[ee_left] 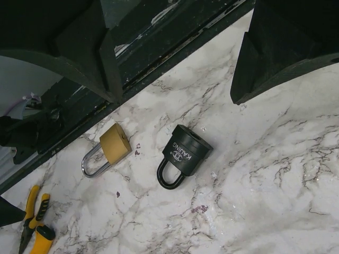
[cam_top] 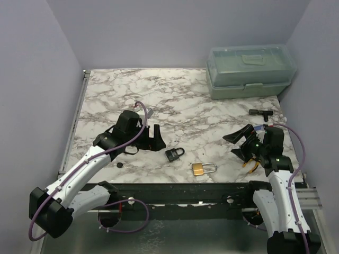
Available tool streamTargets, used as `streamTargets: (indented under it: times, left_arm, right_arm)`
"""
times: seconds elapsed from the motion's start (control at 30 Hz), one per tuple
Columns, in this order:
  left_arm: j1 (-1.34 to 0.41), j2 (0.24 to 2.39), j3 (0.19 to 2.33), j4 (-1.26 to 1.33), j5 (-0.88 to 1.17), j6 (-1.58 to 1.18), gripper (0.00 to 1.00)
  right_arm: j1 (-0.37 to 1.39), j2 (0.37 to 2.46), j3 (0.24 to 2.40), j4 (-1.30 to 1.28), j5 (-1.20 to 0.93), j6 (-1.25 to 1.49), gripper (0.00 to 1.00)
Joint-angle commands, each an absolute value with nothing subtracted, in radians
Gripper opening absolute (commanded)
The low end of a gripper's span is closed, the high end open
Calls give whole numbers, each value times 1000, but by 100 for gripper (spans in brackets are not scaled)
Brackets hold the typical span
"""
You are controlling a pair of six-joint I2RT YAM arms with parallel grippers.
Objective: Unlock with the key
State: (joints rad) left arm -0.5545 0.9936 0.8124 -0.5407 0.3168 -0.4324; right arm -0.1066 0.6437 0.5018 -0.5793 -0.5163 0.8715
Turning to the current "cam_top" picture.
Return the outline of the black padlock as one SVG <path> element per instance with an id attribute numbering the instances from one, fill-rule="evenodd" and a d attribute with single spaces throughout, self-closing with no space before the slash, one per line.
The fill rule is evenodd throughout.
<path id="1" fill-rule="evenodd" d="M 180 156 L 185 154 L 183 148 L 173 148 L 165 151 L 165 155 L 168 158 L 169 162 L 174 162 L 180 158 Z"/>

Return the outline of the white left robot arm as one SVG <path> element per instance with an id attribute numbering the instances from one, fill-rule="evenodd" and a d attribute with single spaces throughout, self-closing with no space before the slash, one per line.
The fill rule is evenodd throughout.
<path id="1" fill-rule="evenodd" d="M 116 124 L 95 138 L 73 168 L 45 189 L 36 187 L 30 193 L 31 224 L 37 224 L 46 234 L 58 238 L 67 231 L 77 215 L 98 206 L 114 208 L 118 197 L 107 182 L 97 184 L 93 191 L 82 194 L 79 191 L 96 173 L 124 153 L 127 146 L 149 151 L 166 148 L 160 126 L 154 124 L 152 137 L 149 129 L 147 122 L 138 113 L 123 111 Z"/>

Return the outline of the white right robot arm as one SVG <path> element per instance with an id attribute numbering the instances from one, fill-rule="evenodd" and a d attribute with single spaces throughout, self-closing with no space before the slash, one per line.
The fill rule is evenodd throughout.
<path id="1" fill-rule="evenodd" d="M 232 153 L 243 162 L 252 158 L 260 163 L 272 187 L 251 189 L 244 193 L 244 202 L 258 208 L 268 234 L 268 253 L 317 253 L 321 239 L 313 234 L 302 212 L 291 159 L 283 155 L 284 131 L 280 126 L 264 125 L 264 136 L 260 140 L 250 124 L 223 139 L 236 144 L 241 138 L 245 142 Z"/>

